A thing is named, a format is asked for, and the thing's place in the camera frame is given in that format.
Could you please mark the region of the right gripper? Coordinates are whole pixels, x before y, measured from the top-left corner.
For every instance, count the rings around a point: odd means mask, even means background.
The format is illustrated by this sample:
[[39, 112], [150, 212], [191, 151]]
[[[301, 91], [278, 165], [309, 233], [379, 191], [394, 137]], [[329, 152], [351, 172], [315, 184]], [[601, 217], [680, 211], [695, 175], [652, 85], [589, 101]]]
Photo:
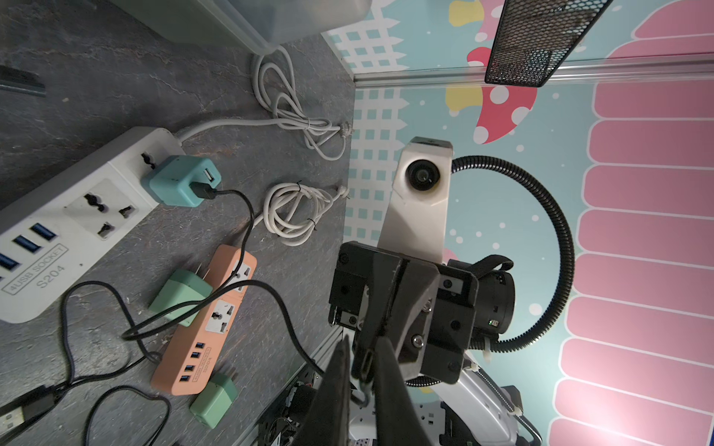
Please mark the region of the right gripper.
[[480, 336], [496, 341], [511, 324], [512, 266], [500, 255], [441, 264], [344, 243], [328, 321], [354, 332], [351, 376], [373, 381], [377, 340], [384, 337], [406, 381], [456, 384], [473, 342]]

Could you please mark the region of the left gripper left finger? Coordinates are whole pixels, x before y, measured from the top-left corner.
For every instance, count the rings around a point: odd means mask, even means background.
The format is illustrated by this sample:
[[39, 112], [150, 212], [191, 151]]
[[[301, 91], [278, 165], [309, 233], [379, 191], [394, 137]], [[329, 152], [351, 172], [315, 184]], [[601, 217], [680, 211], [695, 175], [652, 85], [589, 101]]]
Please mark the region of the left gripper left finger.
[[336, 345], [323, 382], [293, 444], [347, 445], [350, 399], [350, 345], [349, 339], [343, 338]]

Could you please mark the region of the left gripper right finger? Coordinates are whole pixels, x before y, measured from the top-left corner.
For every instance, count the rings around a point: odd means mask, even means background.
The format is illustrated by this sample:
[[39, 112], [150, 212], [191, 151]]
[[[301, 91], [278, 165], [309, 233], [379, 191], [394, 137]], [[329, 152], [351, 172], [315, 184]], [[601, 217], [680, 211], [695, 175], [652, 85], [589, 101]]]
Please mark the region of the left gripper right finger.
[[383, 336], [375, 345], [374, 371], [379, 445], [431, 445], [409, 398], [392, 343]]

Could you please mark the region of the green adapter front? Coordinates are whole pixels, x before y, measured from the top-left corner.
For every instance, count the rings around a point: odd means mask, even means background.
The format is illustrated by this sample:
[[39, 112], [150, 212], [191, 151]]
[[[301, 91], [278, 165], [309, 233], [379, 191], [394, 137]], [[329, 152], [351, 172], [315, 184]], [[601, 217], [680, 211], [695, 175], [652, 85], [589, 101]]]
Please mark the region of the green adapter front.
[[238, 389], [230, 375], [215, 373], [190, 405], [190, 412], [203, 426], [215, 429], [238, 394]]

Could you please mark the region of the teal USB charger adapter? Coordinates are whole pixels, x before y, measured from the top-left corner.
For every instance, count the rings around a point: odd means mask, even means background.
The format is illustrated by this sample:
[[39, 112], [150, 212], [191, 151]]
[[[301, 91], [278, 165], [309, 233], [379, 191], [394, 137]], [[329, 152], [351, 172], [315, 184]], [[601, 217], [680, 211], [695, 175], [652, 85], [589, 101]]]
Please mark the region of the teal USB charger adapter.
[[141, 179], [141, 186], [159, 204], [196, 208], [204, 198], [196, 195], [193, 183], [206, 184], [216, 189], [222, 176], [208, 158], [191, 155], [172, 155]]

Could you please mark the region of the green adapter beside orange strip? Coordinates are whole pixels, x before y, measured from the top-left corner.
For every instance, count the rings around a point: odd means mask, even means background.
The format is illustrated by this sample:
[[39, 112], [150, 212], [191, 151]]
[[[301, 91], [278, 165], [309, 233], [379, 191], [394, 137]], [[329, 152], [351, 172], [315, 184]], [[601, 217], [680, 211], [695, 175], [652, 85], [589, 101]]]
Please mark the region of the green adapter beside orange strip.
[[178, 304], [189, 301], [201, 301], [213, 292], [211, 284], [195, 272], [177, 269], [167, 279], [157, 296], [149, 306], [152, 313], [165, 311]]

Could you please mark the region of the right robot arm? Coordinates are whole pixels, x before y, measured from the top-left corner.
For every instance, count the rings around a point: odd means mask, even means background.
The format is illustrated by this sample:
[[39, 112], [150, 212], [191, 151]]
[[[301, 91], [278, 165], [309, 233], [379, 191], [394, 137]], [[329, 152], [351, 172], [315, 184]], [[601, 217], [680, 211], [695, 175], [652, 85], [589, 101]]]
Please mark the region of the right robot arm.
[[525, 332], [507, 337], [515, 307], [512, 261], [490, 255], [446, 263], [347, 242], [340, 247], [329, 323], [353, 331], [342, 375], [364, 394], [349, 421], [355, 440], [378, 445], [539, 445], [521, 395], [502, 387], [468, 352], [513, 353], [559, 319], [575, 276], [572, 232], [550, 192], [524, 169], [483, 155], [455, 159], [453, 172], [489, 170], [519, 183], [546, 212], [560, 255], [550, 304]]

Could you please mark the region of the yellow black screwdriver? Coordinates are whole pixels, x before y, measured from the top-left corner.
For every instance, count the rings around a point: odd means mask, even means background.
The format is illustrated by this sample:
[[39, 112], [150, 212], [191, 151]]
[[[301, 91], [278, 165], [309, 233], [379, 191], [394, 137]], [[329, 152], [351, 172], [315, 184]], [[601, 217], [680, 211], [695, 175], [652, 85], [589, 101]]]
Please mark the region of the yellow black screwdriver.
[[20, 93], [44, 98], [46, 87], [36, 74], [0, 66], [0, 88], [2, 91]]

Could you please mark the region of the orange power strip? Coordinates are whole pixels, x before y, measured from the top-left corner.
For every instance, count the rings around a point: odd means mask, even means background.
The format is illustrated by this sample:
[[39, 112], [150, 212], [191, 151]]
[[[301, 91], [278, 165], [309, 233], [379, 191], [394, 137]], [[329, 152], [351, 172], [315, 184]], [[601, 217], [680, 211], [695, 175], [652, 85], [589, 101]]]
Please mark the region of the orange power strip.
[[[230, 245], [220, 245], [209, 266], [206, 282], [217, 289], [253, 277], [258, 261]], [[188, 326], [180, 325], [152, 376], [155, 390], [174, 396], [195, 395], [208, 383], [219, 360], [247, 288], [238, 287], [197, 313]]]

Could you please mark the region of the white power strip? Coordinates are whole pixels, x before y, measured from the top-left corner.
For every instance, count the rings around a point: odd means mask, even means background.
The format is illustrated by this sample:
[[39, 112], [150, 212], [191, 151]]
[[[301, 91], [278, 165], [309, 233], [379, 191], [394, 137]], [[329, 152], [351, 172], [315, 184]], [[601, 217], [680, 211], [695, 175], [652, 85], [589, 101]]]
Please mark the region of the white power strip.
[[1, 319], [38, 317], [158, 205], [141, 180], [184, 151], [134, 127], [1, 212]]

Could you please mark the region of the green translucent storage box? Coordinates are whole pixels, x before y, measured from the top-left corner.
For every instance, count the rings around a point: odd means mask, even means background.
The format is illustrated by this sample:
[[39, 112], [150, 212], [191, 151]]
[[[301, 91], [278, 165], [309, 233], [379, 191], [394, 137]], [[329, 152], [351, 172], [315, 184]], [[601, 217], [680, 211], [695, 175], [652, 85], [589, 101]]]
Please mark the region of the green translucent storage box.
[[257, 55], [360, 22], [372, 7], [359, 0], [120, 0], [115, 5], [171, 42], [242, 46]]

